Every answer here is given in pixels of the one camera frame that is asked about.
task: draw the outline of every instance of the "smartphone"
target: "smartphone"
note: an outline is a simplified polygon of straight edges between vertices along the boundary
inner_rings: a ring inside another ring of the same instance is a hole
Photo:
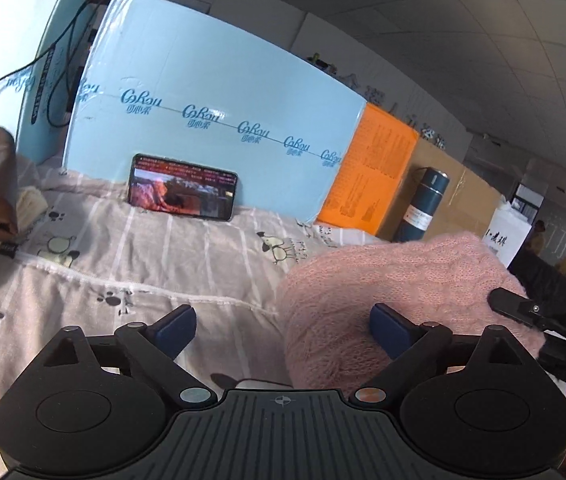
[[[149,211],[227,221],[238,176],[157,156],[134,156],[127,202]]]

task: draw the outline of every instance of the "pink sweater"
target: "pink sweater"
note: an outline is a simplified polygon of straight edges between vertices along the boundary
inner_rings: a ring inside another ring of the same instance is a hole
[[[454,333],[506,326],[535,357],[541,332],[493,312],[499,286],[524,295],[518,280],[473,234],[428,242],[341,248],[295,267],[279,285],[285,362],[295,388],[340,388],[346,396],[390,358],[369,334],[369,311],[386,303],[415,324],[432,320]]]

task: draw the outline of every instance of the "thermos bottle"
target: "thermos bottle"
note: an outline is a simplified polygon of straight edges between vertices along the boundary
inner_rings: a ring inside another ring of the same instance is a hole
[[[442,171],[426,168],[412,201],[392,238],[393,242],[420,240],[432,221],[450,179]]]

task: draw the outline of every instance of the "bottle label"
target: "bottle label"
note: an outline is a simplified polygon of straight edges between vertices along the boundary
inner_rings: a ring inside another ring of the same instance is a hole
[[[403,220],[417,229],[425,231],[428,228],[428,225],[430,225],[430,222],[432,222],[432,216],[415,208],[413,205],[409,205],[405,215],[403,216]]]

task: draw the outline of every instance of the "ribbed black surface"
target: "ribbed black surface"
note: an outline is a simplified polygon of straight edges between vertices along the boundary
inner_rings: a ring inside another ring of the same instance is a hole
[[[12,473],[6,480],[25,480]],[[146,457],[99,480],[448,480],[380,412],[337,392],[232,390],[214,408],[176,418]],[[558,480],[545,472],[537,480]]]

